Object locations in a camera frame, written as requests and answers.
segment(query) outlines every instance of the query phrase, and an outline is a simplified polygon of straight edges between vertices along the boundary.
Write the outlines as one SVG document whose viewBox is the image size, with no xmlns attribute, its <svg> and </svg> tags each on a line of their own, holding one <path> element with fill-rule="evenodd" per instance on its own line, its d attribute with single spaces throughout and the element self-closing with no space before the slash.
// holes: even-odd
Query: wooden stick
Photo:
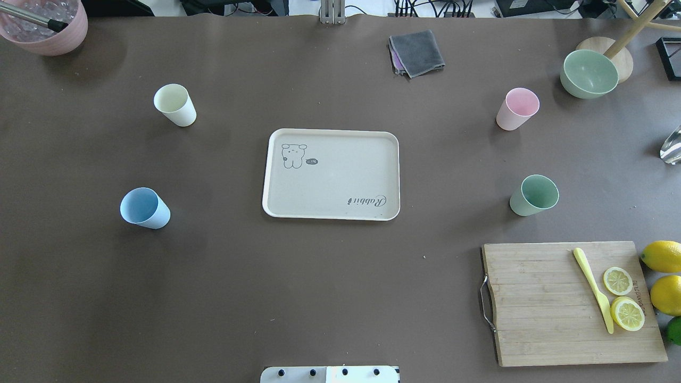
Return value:
<svg viewBox="0 0 681 383">
<path fill-rule="evenodd" d="M 636 20 L 638 18 L 638 15 L 629 7 L 629 4 L 627 4 L 624 0 L 617 0 L 617 3 L 624 9 L 624 11 L 631 17 L 631 20 Z M 659 24 L 657 22 L 649 22 L 646 27 L 650 28 L 655 28 L 655 29 L 664 29 L 666 31 L 673 31 L 673 32 L 681 32 L 681 27 L 677 27 L 675 25 L 666 25 L 666 24 Z"/>
<path fill-rule="evenodd" d="M 646 10 L 634 20 L 634 24 L 624 32 L 624 35 L 617 39 L 605 53 L 608 59 L 612 59 L 624 48 L 658 13 L 660 13 L 671 0 L 654 0 Z"/>
</svg>

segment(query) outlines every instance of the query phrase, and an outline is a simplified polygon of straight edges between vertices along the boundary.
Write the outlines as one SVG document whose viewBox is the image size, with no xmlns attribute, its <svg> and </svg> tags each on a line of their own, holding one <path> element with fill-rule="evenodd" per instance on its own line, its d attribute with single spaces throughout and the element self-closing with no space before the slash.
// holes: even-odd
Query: tray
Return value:
<svg viewBox="0 0 681 383">
<path fill-rule="evenodd" d="M 400 212 L 399 158 L 388 132 L 276 130 L 262 208 L 273 217 L 389 221 Z"/>
<path fill-rule="evenodd" d="M 644 310 L 638 331 L 615 324 L 608 334 L 594 294 L 572 251 L 581 247 L 599 289 L 611 266 L 628 271 L 634 288 L 627 294 Z M 633 242 L 501 243 L 482 249 L 492 298 L 499 365 L 581 365 L 667 361 L 665 345 L 650 303 Z"/>
</svg>

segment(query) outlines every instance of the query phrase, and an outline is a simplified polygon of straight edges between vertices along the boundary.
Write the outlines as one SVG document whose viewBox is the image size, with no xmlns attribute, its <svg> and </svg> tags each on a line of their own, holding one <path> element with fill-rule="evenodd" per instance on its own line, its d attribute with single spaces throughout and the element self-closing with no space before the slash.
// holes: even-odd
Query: lime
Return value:
<svg viewBox="0 0 681 383">
<path fill-rule="evenodd" d="M 610 315 L 619 327 L 627 331 L 640 330 L 646 321 L 641 307 L 628 296 L 619 296 L 612 301 Z"/>
<path fill-rule="evenodd" d="M 611 267 L 603 273 L 603 283 L 615 295 L 627 295 L 634 287 L 629 273 L 619 267 Z"/>
<path fill-rule="evenodd" d="M 667 323 L 667 339 L 674 344 L 681 346 L 681 316 L 672 318 Z"/>
<path fill-rule="evenodd" d="M 666 275 L 652 285 L 650 302 L 670 316 L 681 316 L 681 276 Z"/>
<path fill-rule="evenodd" d="M 678 273 L 681 271 L 681 243 L 655 241 L 643 249 L 641 260 L 660 273 Z"/>
</svg>

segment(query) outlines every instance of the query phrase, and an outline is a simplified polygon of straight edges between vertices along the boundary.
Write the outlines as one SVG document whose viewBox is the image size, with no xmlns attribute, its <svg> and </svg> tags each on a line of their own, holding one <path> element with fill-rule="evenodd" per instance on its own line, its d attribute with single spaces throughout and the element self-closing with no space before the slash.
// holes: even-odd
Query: towel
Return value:
<svg viewBox="0 0 681 383">
<path fill-rule="evenodd" d="M 406 72 L 409 78 L 415 78 L 445 66 L 431 30 L 390 36 L 388 40 L 395 74 Z"/>
</svg>

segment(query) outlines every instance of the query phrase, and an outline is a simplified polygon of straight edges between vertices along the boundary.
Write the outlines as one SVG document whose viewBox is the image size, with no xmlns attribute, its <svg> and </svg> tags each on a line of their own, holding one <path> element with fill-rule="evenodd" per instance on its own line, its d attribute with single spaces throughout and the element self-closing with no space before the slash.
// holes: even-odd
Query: white rectangular tray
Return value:
<svg viewBox="0 0 681 383">
<path fill-rule="evenodd" d="M 262 208 L 273 217 L 389 221 L 400 212 L 400 154 L 388 132 L 279 129 Z"/>
</svg>

